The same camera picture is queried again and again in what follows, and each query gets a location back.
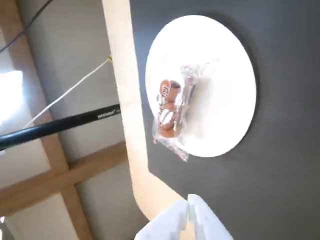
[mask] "plastic bag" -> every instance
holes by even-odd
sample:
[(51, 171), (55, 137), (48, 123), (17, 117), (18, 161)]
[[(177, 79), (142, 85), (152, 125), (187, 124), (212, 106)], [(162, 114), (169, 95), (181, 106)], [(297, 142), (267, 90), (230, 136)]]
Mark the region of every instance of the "plastic bag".
[(176, 153), (183, 161), (189, 154), (179, 146), (183, 144), (184, 129), (188, 127), (187, 114), (193, 92), (201, 77), (201, 66), (182, 66), (182, 82), (163, 80), (156, 96), (158, 113), (154, 119), (152, 134), (154, 143), (160, 142)]

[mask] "white wall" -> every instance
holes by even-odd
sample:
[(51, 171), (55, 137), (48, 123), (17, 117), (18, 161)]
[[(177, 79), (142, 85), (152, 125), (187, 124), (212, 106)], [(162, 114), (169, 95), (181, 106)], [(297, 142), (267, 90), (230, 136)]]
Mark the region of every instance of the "white wall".
[[(28, 21), (46, 0), (19, 0)], [(110, 54), (101, 0), (55, 0), (28, 32), (35, 64), (49, 102)], [(118, 103), (113, 67), (108, 64), (58, 103), (54, 118)], [(124, 140), (121, 116), (67, 130), (60, 138), (69, 161)], [(94, 239), (133, 238), (147, 219), (138, 208), (127, 162), (77, 186)]]
[[(27, 22), (46, 0), (20, 0)], [(49, 102), (73, 86), (110, 55), (101, 0), (54, 0), (28, 31), (29, 44)], [(51, 109), (54, 119), (119, 103), (113, 67), (97, 71)], [(69, 160), (124, 139), (121, 116), (99, 120), (60, 134)]]
[(61, 194), (5, 219), (15, 240), (78, 240)]
[[(0, 31), (0, 48), (4, 45), (5, 40)], [(13, 70), (15, 69), (10, 55), (5, 51), (0, 54), (0, 74)], [(22, 100), (21, 105), (12, 112), (7, 120), (0, 120), (0, 135), (21, 129), (31, 119), (28, 105)], [(8, 148), (0, 154), (0, 189), (49, 169), (49, 161), (40, 139)]]
[[(0, 48), (4, 45), (0, 32)], [(4, 54), (0, 54), (0, 74), (13, 70), (10, 55), (5, 51)], [(0, 122), (0, 135), (21, 129), (31, 119), (28, 105), (23, 101), (13, 115)], [(0, 189), (49, 169), (49, 161), (40, 139), (10, 147), (0, 154)], [(60, 194), (55, 194), (11, 216), (5, 216), (5, 224), (15, 240), (78, 240)]]

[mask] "black cable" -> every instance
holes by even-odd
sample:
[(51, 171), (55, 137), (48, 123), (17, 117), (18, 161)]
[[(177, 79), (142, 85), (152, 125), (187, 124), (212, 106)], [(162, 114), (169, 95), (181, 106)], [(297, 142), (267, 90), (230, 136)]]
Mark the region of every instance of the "black cable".
[(9, 42), (5, 47), (0, 49), (0, 54), (9, 48), (12, 44), (14, 44), (22, 35), (24, 35), (27, 30), (31, 27), (31, 25), (34, 23), (34, 21), (39, 17), (39, 15), (45, 10), (45, 8), (52, 2), (53, 0), (48, 0), (31, 18), (31, 21), (26, 25), (24, 30), (22, 30), (11, 42)]
[(115, 104), (1, 135), (0, 151), (44, 136), (105, 119), (120, 114), (120, 112), (120, 105)]

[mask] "wooden frame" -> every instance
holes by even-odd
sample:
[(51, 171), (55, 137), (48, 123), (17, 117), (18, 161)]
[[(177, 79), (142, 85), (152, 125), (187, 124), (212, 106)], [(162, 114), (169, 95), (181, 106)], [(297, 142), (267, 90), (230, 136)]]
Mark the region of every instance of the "wooden frame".
[[(23, 25), (15, 0), (0, 0), (0, 27), (8, 43)], [(14, 68), (24, 74), (23, 94), (32, 116), (47, 105), (41, 82), (26, 36), (21, 37), (9, 49)], [(34, 124), (52, 120), (47, 111)], [(69, 169), (59, 136), (53, 134), (41, 139), (51, 170), (0, 190), (0, 216), (11, 215), (60, 192), (75, 231), (80, 240), (92, 240), (92, 233), (81, 206), (75, 184), (85, 181), (127, 160), (124, 142), (90, 154)]]

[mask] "light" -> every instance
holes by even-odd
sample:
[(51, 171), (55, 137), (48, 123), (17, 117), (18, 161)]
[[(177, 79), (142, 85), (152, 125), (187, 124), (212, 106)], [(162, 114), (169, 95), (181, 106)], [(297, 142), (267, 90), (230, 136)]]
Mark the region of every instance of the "light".
[(9, 119), (23, 101), (21, 71), (0, 74), (0, 124)]

